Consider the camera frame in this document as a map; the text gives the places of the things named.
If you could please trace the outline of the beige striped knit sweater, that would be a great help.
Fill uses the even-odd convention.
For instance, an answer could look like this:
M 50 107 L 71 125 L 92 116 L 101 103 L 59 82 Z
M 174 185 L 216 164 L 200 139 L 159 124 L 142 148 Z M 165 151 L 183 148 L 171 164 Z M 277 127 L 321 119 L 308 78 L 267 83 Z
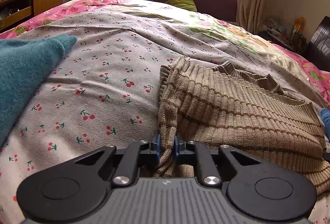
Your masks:
M 160 68 L 159 130 L 163 154 L 156 176 L 191 175 L 174 167 L 174 137 L 228 144 L 294 170 L 318 193 L 329 190 L 323 126 L 311 103 L 285 95 L 271 76 L 235 69 L 231 62 L 205 68 L 180 57 Z

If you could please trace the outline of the cherry print grey sheet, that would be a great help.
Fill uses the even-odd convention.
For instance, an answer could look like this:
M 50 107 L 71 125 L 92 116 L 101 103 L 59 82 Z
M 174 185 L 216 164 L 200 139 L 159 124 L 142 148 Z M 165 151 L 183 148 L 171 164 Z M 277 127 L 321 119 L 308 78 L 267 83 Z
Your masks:
M 63 6 L 22 39 L 76 36 L 1 149 L 1 223 L 23 215 L 16 190 L 29 175 L 111 144 L 174 134 L 231 144 L 301 171 L 320 194 L 311 220 L 329 223 L 329 149 L 319 118 L 329 79 L 302 57 L 208 15 L 150 1 Z

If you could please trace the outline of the blue knit garment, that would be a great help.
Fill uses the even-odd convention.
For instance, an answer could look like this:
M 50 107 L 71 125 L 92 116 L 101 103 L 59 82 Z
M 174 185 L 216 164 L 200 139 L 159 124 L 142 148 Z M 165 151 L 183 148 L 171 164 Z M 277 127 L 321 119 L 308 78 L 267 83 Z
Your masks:
M 327 108 L 323 108 L 320 111 L 320 118 L 324 124 L 325 135 L 330 140 L 330 111 Z

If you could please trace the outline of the teal fuzzy garment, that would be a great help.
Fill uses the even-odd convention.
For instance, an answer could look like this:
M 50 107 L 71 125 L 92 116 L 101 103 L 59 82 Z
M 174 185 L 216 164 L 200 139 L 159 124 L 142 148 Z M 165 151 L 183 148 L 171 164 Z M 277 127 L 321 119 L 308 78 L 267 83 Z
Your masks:
M 77 42 L 66 34 L 1 40 L 1 144 L 42 82 Z

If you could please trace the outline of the cluttered bedside shelf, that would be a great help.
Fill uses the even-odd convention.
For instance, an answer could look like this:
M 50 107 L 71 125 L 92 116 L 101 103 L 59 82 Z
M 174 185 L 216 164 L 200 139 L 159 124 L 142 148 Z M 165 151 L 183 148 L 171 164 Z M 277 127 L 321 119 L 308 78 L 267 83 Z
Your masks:
M 262 23 L 258 35 L 271 43 L 301 55 L 306 49 L 306 38 L 303 36 L 305 24 L 305 18 L 300 17 L 295 19 L 291 28 L 287 30 L 278 20 L 269 18 Z

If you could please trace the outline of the pink floral bed quilt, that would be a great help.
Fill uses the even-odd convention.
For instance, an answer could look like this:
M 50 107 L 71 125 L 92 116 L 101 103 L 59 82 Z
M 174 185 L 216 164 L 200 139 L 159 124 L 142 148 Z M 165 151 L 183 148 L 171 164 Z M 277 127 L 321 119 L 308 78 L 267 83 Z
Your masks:
M 1 38 L 77 37 L 53 77 L 95 79 L 155 93 L 159 69 L 180 56 L 202 66 L 230 61 L 272 76 L 288 94 L 329 104 L 329 73 L 231 22 L 146 0 L 72 0 L 51 8 Z

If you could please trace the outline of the wooden side cabinet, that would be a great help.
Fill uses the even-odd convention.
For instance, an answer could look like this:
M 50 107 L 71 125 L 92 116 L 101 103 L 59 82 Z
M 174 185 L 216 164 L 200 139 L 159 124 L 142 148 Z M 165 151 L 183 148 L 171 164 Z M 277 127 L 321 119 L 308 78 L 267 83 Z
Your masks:
M 61 4 L 63 0 L 1 0 L 1 33 Z

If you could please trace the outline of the lime green pillow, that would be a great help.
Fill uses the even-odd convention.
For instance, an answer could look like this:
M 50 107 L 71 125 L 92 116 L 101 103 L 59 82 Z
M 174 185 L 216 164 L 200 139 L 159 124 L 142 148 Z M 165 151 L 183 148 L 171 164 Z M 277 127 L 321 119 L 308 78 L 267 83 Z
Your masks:
M 197 7 L 194 0 L 168 0 L 166 3 L 177 8 L 197 12 Z

